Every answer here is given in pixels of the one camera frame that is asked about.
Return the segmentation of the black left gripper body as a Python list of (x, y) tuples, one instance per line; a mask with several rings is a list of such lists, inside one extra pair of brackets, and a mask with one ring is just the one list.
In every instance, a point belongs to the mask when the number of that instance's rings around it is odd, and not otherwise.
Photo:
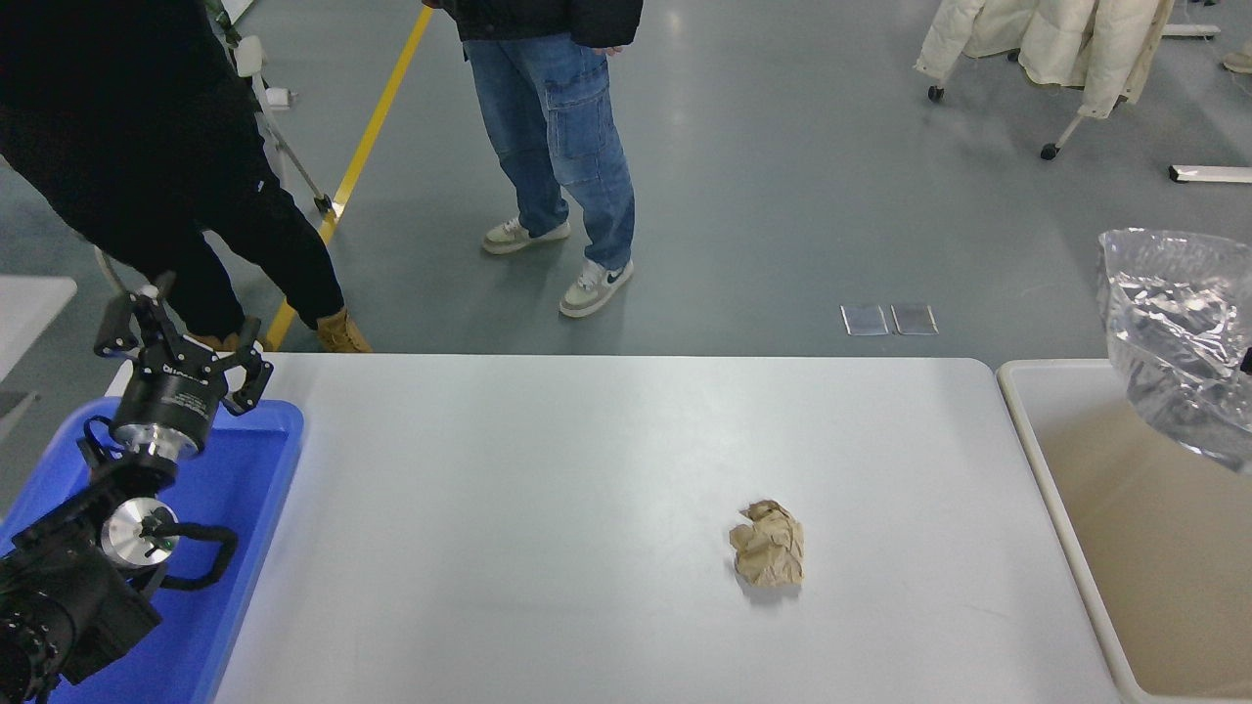
[(205, 447), (227, 385), (222, 357), (193, 339), (160, 339), (136, 353), (109, 423), (126, 448)]

